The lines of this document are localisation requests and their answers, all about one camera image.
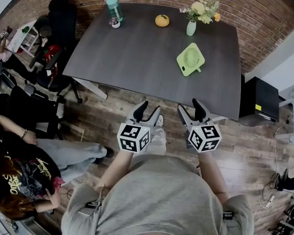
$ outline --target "brick wall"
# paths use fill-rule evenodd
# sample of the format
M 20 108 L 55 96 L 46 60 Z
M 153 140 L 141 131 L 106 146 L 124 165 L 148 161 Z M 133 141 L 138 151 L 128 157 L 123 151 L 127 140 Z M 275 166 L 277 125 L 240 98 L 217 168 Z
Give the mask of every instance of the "brick wall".
M 120 0 L 183 7 L 195 0 Z M 238 31 L 242 72 L 251 71 L 294 30 L 294 0 L 219 0 L 221 20 Z M 50 0 L 13 0 L 0 16 L 0 31 L 17 28 L 48 13 Z M 78 7 L 76 34 L 80 37 L 104 0 L 75 0 Z

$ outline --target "wrist strap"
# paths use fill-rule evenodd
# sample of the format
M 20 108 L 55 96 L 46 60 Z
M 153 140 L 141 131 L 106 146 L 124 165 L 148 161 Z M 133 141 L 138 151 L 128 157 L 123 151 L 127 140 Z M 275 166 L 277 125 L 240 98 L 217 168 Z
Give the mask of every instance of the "wrist strap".
M 23 135 L 21 136 L 21 139 L 25 137 L 25 134 L 27 133 L 27 129 L 24 130 Z

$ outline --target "hand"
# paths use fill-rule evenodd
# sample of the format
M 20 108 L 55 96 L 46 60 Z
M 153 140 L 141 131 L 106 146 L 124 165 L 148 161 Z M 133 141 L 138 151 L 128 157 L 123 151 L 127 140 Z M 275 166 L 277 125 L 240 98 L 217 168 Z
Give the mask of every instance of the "hand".
M 37 145 L 36 134 L 32 131 L 27 131 L 25 136 L 23 137 L 25 143 Z
M 58 208 L 61 204 L 61 195 L 59 190 L 56 190 L 53 195 L 50 194 L 48 189 L 46 189 L 47 195 L 49 197 L 49 200 L 51 201 L 53 208 Z

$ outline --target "plastic bottle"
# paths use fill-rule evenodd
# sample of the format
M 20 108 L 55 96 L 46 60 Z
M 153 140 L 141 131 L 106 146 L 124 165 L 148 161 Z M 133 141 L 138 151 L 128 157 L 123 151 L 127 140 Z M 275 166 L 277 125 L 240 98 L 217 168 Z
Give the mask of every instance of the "plastic bottle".
M 122 21 L 123 16 L 118 0 L 106 0 L 109 8 L 109 12 L 112 18 L 118 18 L 118 21 Z

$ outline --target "gray t-shirt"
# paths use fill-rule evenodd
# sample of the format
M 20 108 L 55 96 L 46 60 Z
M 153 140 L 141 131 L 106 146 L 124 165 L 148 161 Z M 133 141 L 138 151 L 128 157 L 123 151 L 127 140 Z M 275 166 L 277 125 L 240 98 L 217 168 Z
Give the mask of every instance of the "gray t-shirt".
M 222 206 L 189 163 L 176 157 L 141 155 L 132 164 L 93 214 L 83 207 L 99 194 L 87 185 L 75 189 L 62 219 L 63 235 L 95 231 L 96 235 L 253 234 L 247 197 L 232 197 Z M 223 220 L 223 211 L 233 211 L 233 219 Z

